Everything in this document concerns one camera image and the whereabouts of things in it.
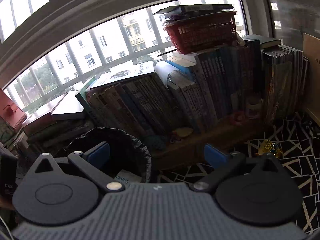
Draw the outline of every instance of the book cover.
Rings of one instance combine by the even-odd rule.
[[[281,45],[281,40],[279,39],[274,39],[270,37],[265,37],[261,35],[256,35],[256,34],[250,34],[242,37],[244,41],[252,41],[252,40],[259,40],[260,42],[260,49],[266,49],[270,48],[272,46],[277,46]]]
[[[95,77],[92,77],[88,79],[82,86],[82,88],[76,93],[75,97],[79,101],[79,103],[83,106],[84,110],[87,112],[87,114],[90,116],[90,118],[93,120],[93,122],[97,125],[102,127],[103,121],[101,117],[95,112],[95,110],[88,104],[85,91],[87,88],[95,81]]]
[[[110,69],[111,72],[102,74],[100,78],[91,86],[91,89],[103,88],[106,86],[111,86],[119,82],[128,82],[142,78],[144,76],[151,75],[154,73],[153,61],[147,61],[138,65],[134,65],[134,68],[131,66],[123,66],[123,69]]]
[[[76,99],[78,91],[69,91],[51,113],[53,120],[83,119],[84,107]]]
[[[118,92],[119,96],[122,98],[123,102],[126,104],[126,106],[130,109],[134,117],[137,119],[141,127],[143,128],[145,132],[145,136],[148,135],[154,135],[154,131],[143,116],[143,114],[140,112],[140,110],[137,108],[135,103],[132,101],[130,96],[124,91],[124,88],[121,84],[116,84],[115,89]]]
[[[55,123],[55,120],[52,119],[51,114],[61,100],[66,96],[66,94],[67,93],[64,93],[49,103],[39,107],[38,110],[23,123],[22,129],[27,136],[30,136],[31,134],[34,134]]]

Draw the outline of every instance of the geometric patterned rug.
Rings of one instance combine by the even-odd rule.
[[[274,122],[273,127],[256,138],[236,145],[231,151],[242,152],[247,157],[256,157],[264,139],[276,142],[283,150],[280,163],[286,168],[303,194],[302,210],[296,224],[306,234],[319,228],[320,221],[320,128],[306,114],[296,112]],[[208,164],[197,163],[172,171],[160,171],[158,183],[186,182],[193,184],[211,173]]]

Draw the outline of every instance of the red box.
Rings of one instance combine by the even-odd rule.
[[[173,45],[182,54],[231,43],[236,40],[236,11],[218,12],[166,26]]]

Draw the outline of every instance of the book spine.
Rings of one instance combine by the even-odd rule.
[[[116,91],[115,87],[112,86],[108,89],[109,91],[109,98],[111,99],[111,102],[113,102],[114,107],[118,112],[122,114],[124,119],[126,120],[126,123],[128,126],[130,126],[131,130],[138,135],[145,135],[145,131],[140,126],[139,122],[136,120],[136,118],[133,116],[131,111],[128,109],[128,107],[125,105],[125,103],[122,101],[122,98]]]
[[[96,94],[91,95],[88,97],[88,102],[92,106],[92,108],[97,112],[99,116],[101,116],[101,119],[103,121],[103,127],[110,127],[110,125],[107,122],[107,114],[106,109],[102,102],[99,100],[98,96]]]
[[[218,118],[217,118],[216,110],[214,108],[212,97],[210,95],[209,87],[205,79],[204,72],[202,70],[198,57],[196,57],[196,61],[197,61],[197,64],[192,67],[193,73],[195,73],[196,75],[197,81],[199,83],[202,94],[204,96],[204,100],[207,104],[207,109],[210,113],[210,118],[213,121],[213,125],[216,125],[218,123]]]
[[[205,65],[205,68],[207,69],[207,73],[208,73],[207,82],[209,84],[209,89],[210,89],[210,85],[211,85],[211,96],[212,96],[214,107],[216,109],[217,118],[220,119],[222,117],[223,104],[219,100],[219,95],[218,95],[219,90],[217,89],[217,84],[216,84],[215,77],[214,77],[214,70],[213,70],[213,66],[212,66],[212,61],[211,61],[209,54],[208,54],[208,57],[204,60],[204,65]]]
[[[118,94],[120,95],[120,97],[122,98],[125,105],[130,109],[133,116],[137,119],[137,121],[139,122],[141,127],[144,129],[145,135],[146,136],[154,135],[155,133],[154,133],[153,129],[151,128],[151,126],[149,125],[149,123],[147,122],[145,117],[142,115],[142,113],[140,112],[138,107],[132,101],[130,96],[124,91],[124,88],[121,86],[121,84],[117,84],[115,86],[115,89],[118,92]]]
[[[129,82],[123,84],[124,90],[131,97],[131,99],[135,102],[136,106],[140,109],[140,111],[144,114],[148,122],[153,126],[153,129],[160,134],[165,133],[165,129],[160,124],[157,119],[153,116],[152,107],[141,93],[140,89],[133,82]]]
[[[197,132],[200,133],[200,129],[196,123],[196,120],[194,119],[191,109],[189,108],[189,105],[185,99],[185,97],[182,94],[181,89],[173,89],[170,86],[168,86],[169,90],[172,92],[173,96],[175,97],[175,99],[177,100],[177,102],[179,103],[181,109],[183,110],[184,114],[186,115],[187,120],[190,122],[192,128]]]
[[[227,80],[227,76],[226,76],[226,71],[224,69],[224,65],[223,65],[223,61],[222,61],[222,58],[221,58],[221,54],[220,54],[220,49],[217,49],[216,50],[216,53],[217,53],[217,57],[218,57],[218,71],[219,73],[221,74],[221,84],[223,86],[223,100],[224,100],[224,104],[225,104],[225,109],[226,109],[226,112],[224,114],[224,116],[226,114],[231,114],[232,112],[232,107],[231,107],[231,98],[230,98],[230,91],[229,91],[229,87],[228,87],[228,80]]]
[[[80,93],[76,94],[76,99],[78,99],[79,103],[83,106],[84,110],[87,112],[87,114],[93,120],[93,122],[97,126],[103,126],[103,121],[102,121],[101,117],[97,115],[95,110],[91,108],[91,106],[87,103],[87,101],[82,97],[82,95]]]
[[[186,86],[187,90],[188,90],[188,93],[191,97],[191,100],[193,102],[193,105],[195,106],[195,109],[196,109],[196,112],[197,112],[197,115],[198,115],[198,118],[197,118],[197,124],[198,124],[198,127],[200,128],[200,131],[201,133],[204,133],[206,131],[206,125],[205,125],[205,122],[204,122],[204,118],[203,118],[203,115],[202,115],[202,112],[200,110],[200,106],[198,104],[198,100],[193,92],[193,89],[191,87],[191,85],[189,86]]]
[[[110,91],[110,88],[103,91],[101,94],[98,95],[98,97],[107,108],[109,116],[112,117],[111,119],[118,123],[119,127],[125,132],[135,135],[135,132],[129,125],[128,120],[126,119],[126,116],[123,113],[121,106],[116,100],[113,99],[113,95]]]
[[[210,66],[210,69],[212,72],[212,82],[214,83],[214,86],[215,86],[214,88],[216,91],[217,104],[219,104],[219,106],[220,106],[219,118],[222,118],[227,111],[226,111],[226,106],[225,106],[225,102],[224,102],[223,88],[221,85],[222,77],[221,77],[221,74],[218,72],[218,67],[217,67],[218,57],[217,57],[215,51],[212,51],[210,53],[209,62],[210,62],[209,66]]]
[[[153,107],[153,113],[155,118],[157,118],[160,122],[164,124],[166,127],[166,131],[172,130],[172,123],[170,123],[170,119],[167,116],[167,112],[165,111],[164,107],[158,101],[151,91],[151,88],[148,87],[145,83],[145,80],[136,80],[133,82],[141,91],[141,93],[145,96],[145,98],[149,101],[151,106]]]
[[[154,83],[154,80],[151,77],[145,77],[143,78],[143,81],[148,88],[148,92],[151,94],[153,98],[155,98],[154,101],[157,103],[159,108],[162,108],[164,110],[163,113],[167,116],[170,124],[172,125],[172,129],[174,130],[180,127],[181,125],[178,122],[179,119],[175,117],[175,114],[173,112],[173,107],[170,106],[170,103],[164,97],[163,92]]]

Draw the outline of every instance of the building window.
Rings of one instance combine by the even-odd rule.
[[[132,27],[133,27],[134,33],[135,33],[136,35],[141,33],[138,23],[132,25]]]
[[[152,30],[152,25],[151,25],[150,19],[147,19],[147,26],[148,26],[149,30]]]
[[[130,27],[126,27],[125,30],[127,31],[127,35],[128,35],[129,37],[131,37],[132,34],[131,34],[131,31],[130,31]]]
[[[71,59],[69,53],[66,54],[66,57],[67,57],[67,60],[68,60],[69,64],[71,64],[72,63],[72,59]]]
[[[106,40],[104,39],[104,36],[102,35],[99,37],[100,45],[101,47],[105,47],[107,45]]]
[[[140,43],[139,46],[140,46],[140,49],[145,49],[146,48],[146,44],[144,42]]]
[[[159,15],[160,22],[164,20],[164,15]]]
[[[139,51],[141,49],[145,49],[146,48],[146,44],[143,42],[143,43],[140,43],[138,45],[132,46],[132,48],[133,48],[133,51],[136,52],[136,51]]]
[[[91,54],[88,54],[87,56],[84,56],[84,58],[87,60],[88,66],[91,67],[95,64],[93,57]]]
[[[63,68],[62,61],[61,60],[56,60],[56,62],[57,62],[58,68],[62,69]]]

